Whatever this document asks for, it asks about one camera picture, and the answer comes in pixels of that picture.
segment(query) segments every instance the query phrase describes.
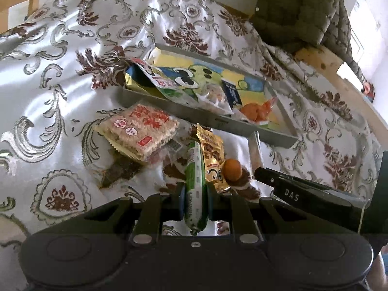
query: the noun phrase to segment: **gray tray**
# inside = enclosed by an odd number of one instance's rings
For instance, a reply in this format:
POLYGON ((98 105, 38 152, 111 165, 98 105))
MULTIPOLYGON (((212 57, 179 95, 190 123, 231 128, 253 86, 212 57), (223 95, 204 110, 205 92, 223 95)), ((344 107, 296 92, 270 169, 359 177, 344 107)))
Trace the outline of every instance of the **gray tray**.
MULTIPOLYGON (((212 60, 210 58, 198 55, 196 53, 191 53, 191 52, 188 53, 179 48, 168 47, 168 46, 159 45, 159 44, 156 44, 156 46, 153 46, 152 48, 145 51, 145 54, 143 56, 144 60, 148 59, 147 57, 155 47, 159 48, 162 51, 168 51, 171 53, 176 53, 178 55, 183 55, 186 57, 191 57, 207 63, 211 63, 213 65, 218 65, 226 69, 229 69, 230 71, 235 71, 243 75, 250 75, 249 73, 246 73, 234 67, 228 66, 226 64, 220 63, 218 61, 212 60)), ((269 86, 266 86, 265 90, 269 92, 269 95, 274 96, 274 92, 272 91, 272 88, 270 88, 269 86)), ((205 111, 203 109, 197 109, 197 108, 193 108, 185 105, 176 104, 167 99, 132 91, 130 89, 125 88, 125 85, 122 88, 120 88, 119 102, 124 107, 128 108, 139 100, 146 100, 151 104, 153 104, 154 106, 157 106, 167 111, 168 113, 175 115, 178 118, 185 119, 191 123, 199 123, 202 126, 207 126, 218 130, 227 131, 239 136, 249 137, 252 133, 257 131, 259 133, 261 141, 266 142, 273 146, 291 148, 298 140, 296 130, 293 127, 292 122, 288 117, 286 111, 280 104, 276 105, 275 112, 278 114, 278 116, 282 117, 287 127, 286 131, 288 131, 288 133, 261 128, 254 124, 250 124, 244 121, 238 121, 223 115, 217 115, 209 111, 205 111)))

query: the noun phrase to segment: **screw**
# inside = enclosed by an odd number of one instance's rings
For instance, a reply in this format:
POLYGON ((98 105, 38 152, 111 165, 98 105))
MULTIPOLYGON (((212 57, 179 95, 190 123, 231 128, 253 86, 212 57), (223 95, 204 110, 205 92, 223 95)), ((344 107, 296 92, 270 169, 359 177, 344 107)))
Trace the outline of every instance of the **screw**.
POLYGON ((240 236, 240 241, 245 244, 254 244, 259 240, 255 234, 243 234, 240 236))
POLYGON ((137 234, 134 236, 133 241, 136 244, 149 244, 152 242, 152 237, 148 234, 137 234))

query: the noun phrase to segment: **snack bag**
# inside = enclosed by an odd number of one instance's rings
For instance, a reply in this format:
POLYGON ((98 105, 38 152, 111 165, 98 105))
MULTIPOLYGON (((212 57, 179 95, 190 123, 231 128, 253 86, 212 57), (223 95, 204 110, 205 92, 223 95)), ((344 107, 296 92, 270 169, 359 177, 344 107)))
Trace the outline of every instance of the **snack bag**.
POLYGON ((225 79, 221 79, 221 82, 222 82, 222 89, 224 90, 224 93, 226 95, 226 99, 229 103, 230 108, 232 109, 234 107, 241 108, 243 103, 241 102, 241 98, 237 90, 237 86, 225 79))
POLYGON ((197 124, 197 137, 203 152, 206 181, 214 183, 218 192, 225 190, 229 185, 221 174, 221 167, 225 160, 222 139, 203 129, 200 124, 197 124))
POLYGON ((145 164, 154 151, 169 142, 178 125, 177 119, 161 109, 137 103, 94 129, 117 151, 145 164))
POLYGON ((236 120, 247 121, 259 126, 267 125, 269 123, 268 116, 276 102, 277 98, 272 97, 263 105, 249 103, 241 107, 240 110, 234 107, 232 118, 236 120))
POLYGON ((197 101, 181 90, 179 86, 173 80, 165 76, 160 69, 149 65, 146 61, 139 58, 131 58, 131 61, 135 63, 135 65, 139 67, 141 72, 144 74, 142 75, 142 78, 140 76, 136 78, 137 83, 140 81, 142 82, 142 89, 146 89, 150 92, 150 94, 154 95, 154 93, 150 91, 150 89, 152 89, 150 87, 150 83, 148 82, 150 81, 151 84, 153 84, 168 100, 181 105, 198 107, 197 101))
POLYGON ((196 93, 199 107, 217 113, 219 115, 230 115, 232 110, 226 99, 226 95, 221 86, 206 82, 201 89, 201 93, 196 93))
POLYGON ((197 236, 208 222, 208 203, 204 162, 198 142, 189 144, 186 174, 185 222, 190 234, 197 236))

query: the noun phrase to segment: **rice cracker package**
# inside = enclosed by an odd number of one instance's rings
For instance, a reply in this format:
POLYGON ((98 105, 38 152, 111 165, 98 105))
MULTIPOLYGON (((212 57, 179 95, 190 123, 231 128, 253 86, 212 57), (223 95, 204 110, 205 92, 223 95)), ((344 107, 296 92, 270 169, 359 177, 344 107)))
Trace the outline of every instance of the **rice cracker package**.
POLYGON ((205 179, 214 184, 217 192, 221 192, 229 187, 221 175, 225 161, 224 143, 219 136, 203 129, 200 124, 197 124, 197 137, 203 152, 205 179))
POLYGON ((168 113, 141 102, 102 121, 95 130, 120 153, 146 164, 172 138, 178 125, 168 113))

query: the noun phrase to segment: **green jacket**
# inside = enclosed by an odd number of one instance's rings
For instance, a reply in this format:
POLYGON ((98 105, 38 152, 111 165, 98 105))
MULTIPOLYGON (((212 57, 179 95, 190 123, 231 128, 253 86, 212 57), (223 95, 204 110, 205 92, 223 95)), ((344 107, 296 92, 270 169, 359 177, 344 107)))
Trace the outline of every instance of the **green jacket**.
POLYGON ((364 81, 352 59, 350 23, 343 0, 258 0, 251 22, 266 43, 290 53, 306 43, 324 45, 364 81))

